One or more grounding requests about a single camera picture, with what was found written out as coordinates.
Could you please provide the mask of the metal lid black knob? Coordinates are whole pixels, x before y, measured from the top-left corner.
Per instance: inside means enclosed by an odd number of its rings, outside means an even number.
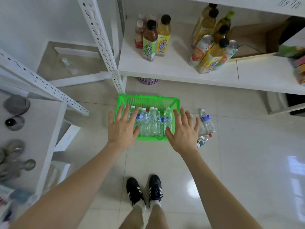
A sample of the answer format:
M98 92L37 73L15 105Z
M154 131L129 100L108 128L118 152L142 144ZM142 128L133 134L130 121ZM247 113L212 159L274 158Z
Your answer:
M5 126L10 131L18 131L23 128L25 119L22 116L14 116L5 121Z

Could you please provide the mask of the black left sneaker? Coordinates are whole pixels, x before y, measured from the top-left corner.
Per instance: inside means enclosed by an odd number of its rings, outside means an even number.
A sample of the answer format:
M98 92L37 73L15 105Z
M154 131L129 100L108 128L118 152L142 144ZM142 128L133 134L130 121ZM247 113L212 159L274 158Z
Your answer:
M126 189L132 207L140 207L142 215L144 216L146 213L146 202L144 199L143 192L140 189L139 183L134 177L128 178L126 183Z

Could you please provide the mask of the cluster of clear water bottles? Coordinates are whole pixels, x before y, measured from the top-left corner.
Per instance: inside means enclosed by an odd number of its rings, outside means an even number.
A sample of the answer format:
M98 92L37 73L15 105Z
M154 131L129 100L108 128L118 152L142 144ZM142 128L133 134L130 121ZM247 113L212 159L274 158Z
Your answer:
M169 107L164 110L155 107L138 107L138 111L135 111L136 107L131 105L129 109L131 114L137 113L134 128L137 125L140 126L138 140L165 141L167 140L165 135L167 126L174 133L174 115Z

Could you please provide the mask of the person's right hand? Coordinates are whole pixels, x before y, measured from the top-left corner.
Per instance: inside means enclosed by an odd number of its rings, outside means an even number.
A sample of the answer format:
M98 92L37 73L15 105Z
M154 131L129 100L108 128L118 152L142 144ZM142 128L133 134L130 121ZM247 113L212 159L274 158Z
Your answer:
M183 126L181 123L181 113L178 113L176 109L173 111L175 118L175 143L170 143L172 148L181 156L196 150L197 138L195 133L195 124L193 123L193 117L190 114L190 126Z

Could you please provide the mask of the yellow tea bottle black cap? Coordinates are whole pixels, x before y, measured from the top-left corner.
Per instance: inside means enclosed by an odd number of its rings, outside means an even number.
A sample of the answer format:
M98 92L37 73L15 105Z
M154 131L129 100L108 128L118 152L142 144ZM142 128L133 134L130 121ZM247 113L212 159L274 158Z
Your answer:
M161 23L158 25L157 33L158 33L158 40L157 40L157 48L156 48L156 55L157 56L165 56L167 46L170 40L171 34L171 17L170 15L164 14L161 18Z

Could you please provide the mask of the green snack package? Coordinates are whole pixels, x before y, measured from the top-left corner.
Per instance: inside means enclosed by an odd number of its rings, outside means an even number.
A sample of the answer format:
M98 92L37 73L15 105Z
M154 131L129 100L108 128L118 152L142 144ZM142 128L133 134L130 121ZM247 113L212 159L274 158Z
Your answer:
M305 55L305 46L280 45L274 56L298 59Z

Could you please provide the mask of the person's right leg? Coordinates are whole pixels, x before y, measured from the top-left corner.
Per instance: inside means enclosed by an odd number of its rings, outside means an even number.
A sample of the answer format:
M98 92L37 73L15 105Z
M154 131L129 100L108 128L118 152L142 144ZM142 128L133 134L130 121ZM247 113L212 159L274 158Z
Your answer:
M158 201L150 203L150 216L145 229L169 229L166 215Z

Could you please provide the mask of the brown tea bottle green label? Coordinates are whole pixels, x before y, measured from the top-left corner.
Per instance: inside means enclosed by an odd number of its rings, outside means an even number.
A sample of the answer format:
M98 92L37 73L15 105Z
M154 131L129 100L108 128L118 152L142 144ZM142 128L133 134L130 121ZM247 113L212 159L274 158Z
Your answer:
M148 20L143 32L143 58L152 62L155 59L158 32L155 20Z

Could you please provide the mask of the green plastic shopping basket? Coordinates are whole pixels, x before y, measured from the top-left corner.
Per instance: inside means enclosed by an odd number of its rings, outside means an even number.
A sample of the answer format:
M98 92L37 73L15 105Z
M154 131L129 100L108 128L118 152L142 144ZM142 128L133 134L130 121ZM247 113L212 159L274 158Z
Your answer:
M169 107L172 112L174 109L176 109L178 113L180 113L180 100L175 97L122 94L118 97L116 113L120 105L124 105L124 107L126 107L127 104L129 104L129 107L134 105L136 107L135 111L138 111L138 107L155 107L161 110Z

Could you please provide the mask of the yellow label tea bottle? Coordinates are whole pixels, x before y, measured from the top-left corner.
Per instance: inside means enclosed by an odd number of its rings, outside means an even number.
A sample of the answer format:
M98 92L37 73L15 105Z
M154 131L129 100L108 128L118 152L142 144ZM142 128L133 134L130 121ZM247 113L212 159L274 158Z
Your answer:
M211 49L208 50L203 60L200 62L197 71L200 74L209 73L212 68L220 61L224 56L229 40L227 38L220 39L219 43L213 44Z

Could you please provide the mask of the black sneaker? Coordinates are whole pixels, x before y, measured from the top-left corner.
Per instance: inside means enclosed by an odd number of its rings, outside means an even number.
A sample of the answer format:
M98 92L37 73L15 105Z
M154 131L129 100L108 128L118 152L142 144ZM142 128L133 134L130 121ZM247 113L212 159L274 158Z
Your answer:
M152 174L149 180L149 208L152 209L154 205L161 207L162 184L158 175Z
M143 192L140 189L139 183L134 177L128 178L126 183L126 189L132 207L140 207L142 215L144 216L146 213L146 202L144 199Z

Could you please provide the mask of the small clear glass bottle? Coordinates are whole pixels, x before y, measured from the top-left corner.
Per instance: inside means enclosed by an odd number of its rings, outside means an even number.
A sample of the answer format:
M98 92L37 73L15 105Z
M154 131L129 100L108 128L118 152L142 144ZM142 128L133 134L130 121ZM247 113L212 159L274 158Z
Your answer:
M62 62L64 63L65 68L72 74L75 75L78 73L78 69L74 67L66 58L62 59Z

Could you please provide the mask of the tall white metal shelf rack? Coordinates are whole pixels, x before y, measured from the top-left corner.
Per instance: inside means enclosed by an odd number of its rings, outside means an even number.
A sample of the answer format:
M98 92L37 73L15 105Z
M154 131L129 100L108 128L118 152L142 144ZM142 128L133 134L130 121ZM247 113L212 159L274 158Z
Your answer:
M167 55L149 62L132 45L132 20L127 20L117 66L97 0L77 1L108 70L106 75L110 75L120 94L125 93L126 80L130 76L305 96L305 87L299 85L291 61L272 54L233 58L222 69L199 74L188 63L192 50L186 46L186 30L192 27L190 24L174 23Z

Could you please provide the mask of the colourful snack boxes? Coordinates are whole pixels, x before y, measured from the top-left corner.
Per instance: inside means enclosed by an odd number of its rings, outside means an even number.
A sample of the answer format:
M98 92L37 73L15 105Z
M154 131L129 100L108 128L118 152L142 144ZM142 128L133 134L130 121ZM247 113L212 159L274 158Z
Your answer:
M305 55L294 60L292 65L294 67L294 75L299 85L305 87Z

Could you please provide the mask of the blurred paper packets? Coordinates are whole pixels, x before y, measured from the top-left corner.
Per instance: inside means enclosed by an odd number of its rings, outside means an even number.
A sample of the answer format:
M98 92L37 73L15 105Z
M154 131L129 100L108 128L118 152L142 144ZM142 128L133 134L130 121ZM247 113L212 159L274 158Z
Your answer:
M13 220L32 206L37 195L24 189L13 189L0 184L0 229L8 229Z

